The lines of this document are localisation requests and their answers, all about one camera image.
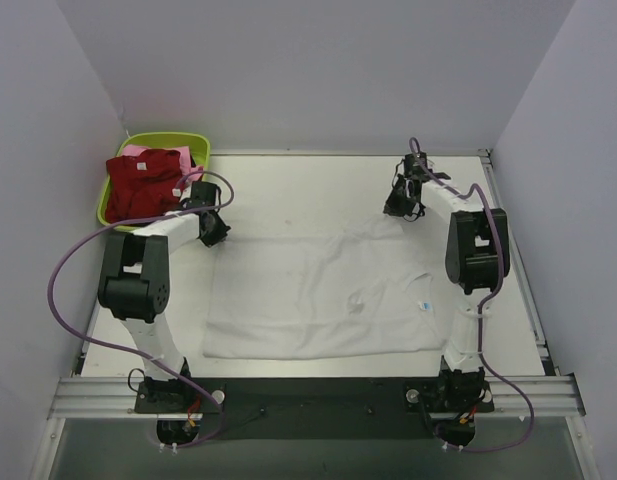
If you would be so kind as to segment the green plastic basket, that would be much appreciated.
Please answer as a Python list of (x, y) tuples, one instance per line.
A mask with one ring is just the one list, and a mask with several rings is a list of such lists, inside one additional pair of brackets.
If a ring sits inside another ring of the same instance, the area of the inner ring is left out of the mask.
[(105, 161), (107, 172), (96, 214), (102, 225), (154, 217), (174, 208), (191, 182), (208, 166), (210, 142), (186, 132), (130, 136)]

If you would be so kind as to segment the white t shirt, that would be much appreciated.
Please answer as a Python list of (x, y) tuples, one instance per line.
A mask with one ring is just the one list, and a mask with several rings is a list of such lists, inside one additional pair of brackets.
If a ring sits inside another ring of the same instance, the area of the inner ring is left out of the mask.
[(326, 237), (233, 238), (218, 250), (207, 357), (314, 360), (442, 346), (423, 248), (373, 217)]

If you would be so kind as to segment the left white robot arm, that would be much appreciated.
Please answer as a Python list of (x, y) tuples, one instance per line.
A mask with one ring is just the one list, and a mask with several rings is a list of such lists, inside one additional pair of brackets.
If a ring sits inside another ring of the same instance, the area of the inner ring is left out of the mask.
[(143, 360), (144, 386), (171, 411), (192, 402), (193, 387), (186, 358), (176, 347), (165, 310), (170, 299), (170, 255), (199, 241), (212, 247), (226, 239), (230, 227), (218, 206), (221, 188), (195, 181), (178, 212), (130, 232), (109, 236), (101, 268), (98, 301), (121, 321)]

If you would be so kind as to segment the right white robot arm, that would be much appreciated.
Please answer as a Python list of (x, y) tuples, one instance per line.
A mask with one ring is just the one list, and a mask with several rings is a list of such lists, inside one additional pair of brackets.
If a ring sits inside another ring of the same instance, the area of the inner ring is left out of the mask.
[(491, 207), (477, 183), (461, 192), (423, 152), (405, 155), (396, 167), (383, 212), (408, 220), (434, 213), (446, 225), (444, 267), (456, 307), (443, 359), (453, 372), (482, 370), (485, 327), (510, 271), (507, 213)]

